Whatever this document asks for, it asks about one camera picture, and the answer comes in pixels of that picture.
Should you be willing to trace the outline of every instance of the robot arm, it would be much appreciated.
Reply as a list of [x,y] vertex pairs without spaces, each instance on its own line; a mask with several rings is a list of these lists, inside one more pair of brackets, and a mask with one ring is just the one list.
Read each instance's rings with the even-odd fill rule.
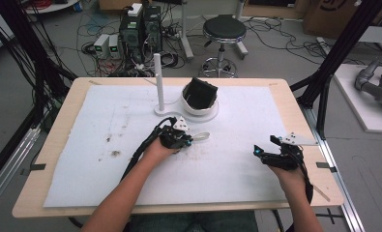
[[378,67],[378,60],[372,61],[365,69],[361,70],[356,77],[354,86],[357,90],[372,95],[376,101],[382,103],[382,75],[380,84],[374,85],[369,80],[374,76],[374,71]]

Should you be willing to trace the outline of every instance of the black stool seat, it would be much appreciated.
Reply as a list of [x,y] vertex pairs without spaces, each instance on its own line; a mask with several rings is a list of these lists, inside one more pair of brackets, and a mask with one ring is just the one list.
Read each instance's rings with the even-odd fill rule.
[[203,33],[211,41],[237,43],[246,35],[246,26],[231,15],[219,15],[204,23]]

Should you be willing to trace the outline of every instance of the stool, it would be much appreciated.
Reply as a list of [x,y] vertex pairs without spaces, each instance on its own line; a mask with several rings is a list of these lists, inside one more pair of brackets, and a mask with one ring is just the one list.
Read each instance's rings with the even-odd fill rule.
[[220,43],[218,58],[209,58],[203,65],[201,73],[210,76],[209,73],[225,73],[231,78],[238,77],[236,65],[228,59],[223,58],[224,45],[235,44],[240,42],[246,35],[245,25],[232,17],[232,15],[219,15],[207,20],[203,24],[203,34],[210,40],[205,46],[211,42]]

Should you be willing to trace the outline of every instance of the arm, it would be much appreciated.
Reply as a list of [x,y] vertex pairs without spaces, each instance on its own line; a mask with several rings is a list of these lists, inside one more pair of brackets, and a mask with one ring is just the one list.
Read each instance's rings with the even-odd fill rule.
[[283,189],[293,216],[296,232],[323,231],[313,209],[306,199],[305,180],[302,171],[297,168],[285,171],[280,168],[269,166],[278,176],[280,186]]
[[124,180],[98,206],[81,231],[121,232],[151,171],[174,152],[157,138]]

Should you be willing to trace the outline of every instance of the white paper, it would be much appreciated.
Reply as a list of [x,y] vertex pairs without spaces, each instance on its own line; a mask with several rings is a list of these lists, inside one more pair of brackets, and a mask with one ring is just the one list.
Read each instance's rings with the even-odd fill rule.
[[[175,102],[182,87],[164,87]],[[219,87],[218,116],[188,122],[195,141],[172,155],[148,178],[137,205],[273,201],[285,199],[279,181],[253,144],[279,153],[270,135],[285,136],[267,87]],[[98,206],[119,184],[129,159],[164,117],[153,86],[92,86],[55,168],[45,207]]]

